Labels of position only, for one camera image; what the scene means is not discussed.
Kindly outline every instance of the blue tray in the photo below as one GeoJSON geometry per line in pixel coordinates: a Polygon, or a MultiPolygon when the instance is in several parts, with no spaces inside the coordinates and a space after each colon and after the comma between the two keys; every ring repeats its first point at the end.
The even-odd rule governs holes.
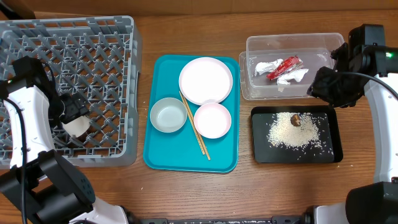
{"type": "MultiPolygon", "coordinates": [[[[229,57],[214,57],[231,70],[233,87],[229,96],[221,102],[231,113],[232,125],[228,133],[219,139],[203,138],[211,160],[202,155],[191,122],[174,133],[162,133],[150,123],[149,113],[153,105],[165,97],[181,100],[178,78],[182,68],[201,56],[164,55],[157,59],[150,91],[147,129],[144,143],[144,161],[153,169],[196,172],[231,172],[238,163],[239,151],[239,65],[229,57]]],[[[188,102],[193,114],[199,108],[188,102]]]]}

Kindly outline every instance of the chopsticks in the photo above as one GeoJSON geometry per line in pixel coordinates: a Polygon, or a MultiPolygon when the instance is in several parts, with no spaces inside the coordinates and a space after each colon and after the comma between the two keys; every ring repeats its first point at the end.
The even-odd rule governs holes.
{"type": "Polygon", "coordinates": [[[198,131],[197,131],[197,129],[195,128],[195,125],[194,125],[194,123],[193,123],[193,115],[192,115],[191,109],[190,109],[189,106],[188,106],[187,99],[185,99],[185,97],[182,95],[181,91],[180,91],[180,96],[181,96],[181,99],[182,99],[182,103],[184,104],[185,108],[187,109],[188,118],[189,118],[189,120],[191,121],[191,125],[192,125],[193,132],[195,133],[195,136],[197,137],[197,140],[198,140],[198,143],[199,143],[199,146],[200,146],[201,153],[202,153],[203,155],[206,154],[207,159],[210,160],[210,155],[209,155],[209,153],[208,153],[208,151],[207,151],[205,142],[203,142],[203,139],[201,138],[201,135],[198,133],[198,131]]]}

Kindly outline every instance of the wooden table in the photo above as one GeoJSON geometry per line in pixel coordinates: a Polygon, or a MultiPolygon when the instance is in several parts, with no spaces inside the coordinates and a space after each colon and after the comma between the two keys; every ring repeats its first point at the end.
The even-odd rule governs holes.
{"type": "MultiPolygon", "coordinates": [[[[344,159],[339,164],[257,164],[250,111],[255,106],[319,105],[316,99],[246,101],[241,98],[239,162],[229,174],[152,170],[142,159],[155,61],[164,54],[217,55],[238,60],[252,35],[348,32],[363,23],[384,24],[388,46],[398,47],[398,11],[300,12],[215,16],[135,17],[143,38],[139,77],[137,161],[128,167],[81,169],[97,196],[124,205],[139,218],[244,218],[301,214],[308,206],[345,201],[371,184],[375,168],[372,120],[365,98],[336,109],[344,159]]],[[[0,196],[0,223],[21,213],[0,196]]]]}

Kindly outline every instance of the white plate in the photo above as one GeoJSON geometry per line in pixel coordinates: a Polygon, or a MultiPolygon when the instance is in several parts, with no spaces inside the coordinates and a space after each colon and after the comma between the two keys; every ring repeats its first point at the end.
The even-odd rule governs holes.
{"type": "Polygon", "coordinates": [[[193,123],[203,137],[216,139],[229,131],[232,119],[231,114],[223,105],[207,103],[199,107],[193,118],[193,123]]]}
{"type": "Polygon", "coordinates": [[[220,60],[210,57],[190,61],[182,69],[179,79],[182,94],[196,105],[225,100],[232,84],[229,68],[220,60]]]}
{"type": "Polygon", "coordinates": [[[150,110],[149,119],[152,125],[164,133],[180,129],[187,120],[187,109],[175,98],[163,98],[150,110]]]}

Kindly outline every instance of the gray bowl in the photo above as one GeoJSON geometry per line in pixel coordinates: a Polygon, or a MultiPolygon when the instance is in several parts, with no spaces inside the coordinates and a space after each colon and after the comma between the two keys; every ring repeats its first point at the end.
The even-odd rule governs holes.
{"type": "Polygon", "coordinates": [[[185,124],[187,115],[187,109],[180,100],[163,98],[154,104],[149,119],[158,131],[172,133],[185,124]]]}

